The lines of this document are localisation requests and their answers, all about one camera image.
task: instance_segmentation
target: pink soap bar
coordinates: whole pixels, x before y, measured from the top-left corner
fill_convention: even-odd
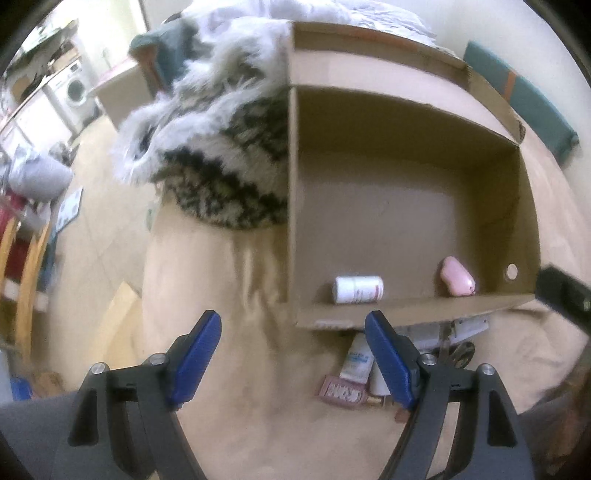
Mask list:
[[[441,266],[441,279],[454,297],[467,297],[476,292],[476,282],[457,258],[447,257]]]

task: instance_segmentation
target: beige sheet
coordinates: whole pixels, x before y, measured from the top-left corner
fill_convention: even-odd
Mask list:
[[[543,262],[591,283],[589,230],[554,158],[528,129],[524,145],[539,212]],[[377,478],[403,425],[393,408],[341,410],[314,395],[337,374],[350,335],[296,329],[287,318],[287,228],[250,232],[209,226],[172,203],[160,210],[145,266],[148,352],[165,351],[205,309],[223,333],[195,399],[179,412],[210,479]],[[518,411],[558,385],[586,337],[537,303],[499,312],[476,339],[471,365],[496,366]],[[446,420],[432,471],[445,466]]]

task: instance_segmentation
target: chair leg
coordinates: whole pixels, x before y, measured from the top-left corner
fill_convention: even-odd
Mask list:
[[[51,225],[48,223],[38,238],[33,237],[29,245],[25,266],[22,269],[15,321],[15,346],[20,351],[25,364],[31,362],[33,306],[37,295],[37,280],[41,270],[41,263],[50,234]]]

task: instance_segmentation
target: white cabinet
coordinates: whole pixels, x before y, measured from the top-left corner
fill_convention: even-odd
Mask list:
[[[27,100],[12,121],[16,121],[39,151],[48,151],[57,142],[68,143],[72,137],[72,132],[41,90]]]

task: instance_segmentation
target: red object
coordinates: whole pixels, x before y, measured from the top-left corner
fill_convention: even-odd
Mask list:
[[[23,210],[27,204],[27,199],[21,197],[14,192],[8,192],[6,197],[10,200],[10,205],[16,210]],[[8,222],[13,217],[12,213],[0,207],[0,236],[4,235]],[[27,259],[27,252],[29,250],[28,242],[23,240],[15,240],[8,255],[8,263],[4,275],[12,280],[20,281],[22,276],[22,269],[25,267],[25,260]]]
[[[27,204],[27,199],[17,195],[16,193],[8,192],[6,197],[10,200],[10,205],[12,205],[16,210],[22,210]],[[8,221],[12,217],[13,215],[8,209],[0,207],[0,237],[4,235],[4,230],[6,230]]]

